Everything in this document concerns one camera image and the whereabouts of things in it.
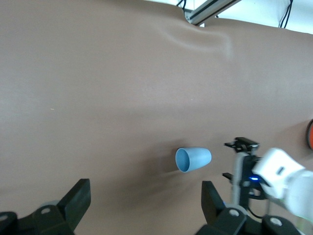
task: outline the cable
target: cable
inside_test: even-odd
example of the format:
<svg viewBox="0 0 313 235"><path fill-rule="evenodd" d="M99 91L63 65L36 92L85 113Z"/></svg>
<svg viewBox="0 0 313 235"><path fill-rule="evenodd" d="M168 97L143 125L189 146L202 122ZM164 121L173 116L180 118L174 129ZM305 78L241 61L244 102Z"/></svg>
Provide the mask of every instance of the cable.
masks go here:
<svg viewBox="0 0 313 235"><path fill-rule="evenodd" d="M258 218L258 219L262 219L262 216L258 216L258 215L256 215L255 213L253 213L252 210L250 209L250 207L248 207L248 211L250 211L250 213L251 213L254 217L256 217L256 218Z"/></svg>
<svg viewBox="0 0 313 235"><path fill-rule="evenodd" d="M286 19L286 23L285 23L284 28L286 28L287 23L288 23L288 20L289 20L289 16L290 16L290 12L291 12L292 3L293 3L293 0L290 0L290 5L289 5L289 6L290 6L290 7L289 7L289 13L288 13L288 16L287 16L287 19Z"/></svg>
<svg viewBox="0 0 313 235"><path fill-rule="evenodd" d="M289 20L290 13L291 13L292 3L293 3L293 0L290 0L290 4L289 4L288 7L287 7L286 13L285 13L283 19L281 20L281 22L280 22L280 24L279 24L279 26L278 26L279 28L282 28L282 27L283 27L283 23L284 23L284 21L285 21L285 18L287 17L286 22L285 22L285 26L284 26L284 28L286 28L287 23L288 23L288 20Z"/></svg>
<svg viewBox="0 0 313 235"><path fill-rule="evenodd" d="M184 5L182 7L182 9L184 10L185 6L186 6L186 3L187 3L187 0L180 0L179 3L176 4L176 6L179 6L182 2L184 2Z"/></svg>

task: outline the cup opening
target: cup opening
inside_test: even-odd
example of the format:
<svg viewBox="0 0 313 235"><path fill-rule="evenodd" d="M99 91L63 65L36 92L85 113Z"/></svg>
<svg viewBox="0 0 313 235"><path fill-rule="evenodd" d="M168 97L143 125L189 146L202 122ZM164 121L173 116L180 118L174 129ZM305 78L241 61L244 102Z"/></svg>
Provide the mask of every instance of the cup opening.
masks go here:
<svg viewBox="0 0 313 235"><path fill-rule="evenodd" d="M184 149L176 152L176 165L182 172L187 172L190 166L189 156Z"/></svg>

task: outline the blue led light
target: blue led light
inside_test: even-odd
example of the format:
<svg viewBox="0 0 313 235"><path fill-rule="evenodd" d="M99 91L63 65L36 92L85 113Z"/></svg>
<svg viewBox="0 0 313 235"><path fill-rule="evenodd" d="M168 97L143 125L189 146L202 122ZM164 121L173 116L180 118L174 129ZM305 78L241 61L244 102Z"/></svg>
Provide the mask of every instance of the blue led light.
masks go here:
<svg viewBox="0 0 313 235"><path fill-rule="evenodd" d="M254 180L254 181L258 181L259 178L256 178L256 177L249 177L250 179Z"/></svg>

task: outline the metal frame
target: metal frame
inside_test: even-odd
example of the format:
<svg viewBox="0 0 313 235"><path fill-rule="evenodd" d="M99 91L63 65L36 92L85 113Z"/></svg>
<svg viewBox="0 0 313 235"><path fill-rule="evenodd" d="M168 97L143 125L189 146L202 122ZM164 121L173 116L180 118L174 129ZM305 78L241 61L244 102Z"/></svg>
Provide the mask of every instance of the metal frame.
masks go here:
<svg viewBox="0 0 313 235"><path fill-rule="evenodd" d="M189 23L200 25L210 17L215 17L240 0L208 0L190 13L186 13Z"/></svg>

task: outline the brown backdrop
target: brown backdrop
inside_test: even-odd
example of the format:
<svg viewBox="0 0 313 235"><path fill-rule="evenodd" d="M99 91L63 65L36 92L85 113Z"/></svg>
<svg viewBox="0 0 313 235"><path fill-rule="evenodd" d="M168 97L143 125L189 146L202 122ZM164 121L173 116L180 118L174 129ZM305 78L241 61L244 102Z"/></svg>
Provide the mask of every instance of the brown backdrop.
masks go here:
<svg viewBox="0 0 313 235"><path fill-rule="evenodd" d="M90 178L78 235L190 235L201 181L225 201L245 136L313 169L313 37L140 0L0 2L0 211L19 216ZM177 171L174 150L212 163ZM254 205L264 212L264 203ZM285 215L273 208L273 213Z"/></svg>

